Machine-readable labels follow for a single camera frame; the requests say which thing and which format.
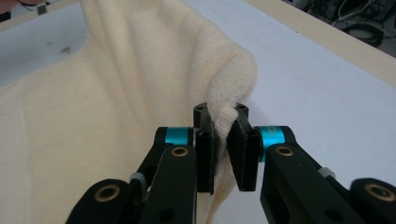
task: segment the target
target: blue band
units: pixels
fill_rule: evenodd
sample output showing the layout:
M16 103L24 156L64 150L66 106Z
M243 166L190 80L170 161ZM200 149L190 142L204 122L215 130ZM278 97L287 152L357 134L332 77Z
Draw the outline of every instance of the blue band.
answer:
M183 128L167 128L165 136L165 144L187 145L189 143L189 129Z
M265 162L265 153L267 148L273 144L285 143L285 135L278 126L265 126L259 128L262 132L262 144L264 149L261 162Z

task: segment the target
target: cream towel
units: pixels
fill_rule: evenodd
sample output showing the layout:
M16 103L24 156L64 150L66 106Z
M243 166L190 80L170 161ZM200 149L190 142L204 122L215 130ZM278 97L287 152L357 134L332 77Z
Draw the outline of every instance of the cream towel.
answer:
M234 186L225 137L255 82L252 56L177 0L83 0L86 46L0 89L0 223L63 223L85 190L127 180L159 126L208 102L220 136L211 222Z

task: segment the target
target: towel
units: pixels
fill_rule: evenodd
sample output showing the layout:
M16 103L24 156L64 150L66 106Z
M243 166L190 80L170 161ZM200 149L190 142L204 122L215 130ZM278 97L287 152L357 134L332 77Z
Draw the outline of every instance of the towel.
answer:
M92 184L127 180L160 126L192 126L208 103L219 134L211 223L234 186L225 138L251 93L246 50L179 0L81 0L78 53L0 89L0 223L64 223Z

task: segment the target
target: cloth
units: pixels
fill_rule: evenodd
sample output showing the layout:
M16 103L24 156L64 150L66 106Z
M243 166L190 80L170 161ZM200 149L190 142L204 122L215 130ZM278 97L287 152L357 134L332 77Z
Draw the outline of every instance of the cloth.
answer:
M208 102L219 134L210 223L234 186L225 138L256 77L252 56L177 0L82 0L77 54L0 89L0 223L64 223L92 184L127 180L160 126Z

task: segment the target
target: stain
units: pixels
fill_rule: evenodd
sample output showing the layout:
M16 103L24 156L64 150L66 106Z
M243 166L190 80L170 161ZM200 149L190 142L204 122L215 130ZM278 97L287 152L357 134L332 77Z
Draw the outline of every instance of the stain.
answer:
M70 53L70 51L71 51L70 47L64 47L64 48L61 49L61 53L68 54L68 53Z

